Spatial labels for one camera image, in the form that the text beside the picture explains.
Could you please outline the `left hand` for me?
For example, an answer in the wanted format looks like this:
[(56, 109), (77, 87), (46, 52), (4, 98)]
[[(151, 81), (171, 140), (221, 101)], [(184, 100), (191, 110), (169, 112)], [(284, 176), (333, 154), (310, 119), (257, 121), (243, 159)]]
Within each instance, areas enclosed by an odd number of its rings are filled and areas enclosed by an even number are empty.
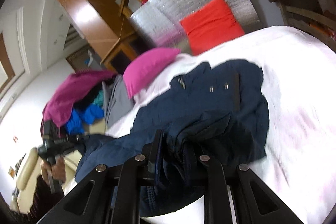
[(61, 181), (62, 184), (66, 182), (66, 165), (64, 159), (60, 156), (56, 159), (56, 164), (50, 165), (47, 161), (41, 162), (41, 175), (43, 180), (47, 185), (49, 183), (49, 175), (52, 175), (52, 178), (58, 181)]

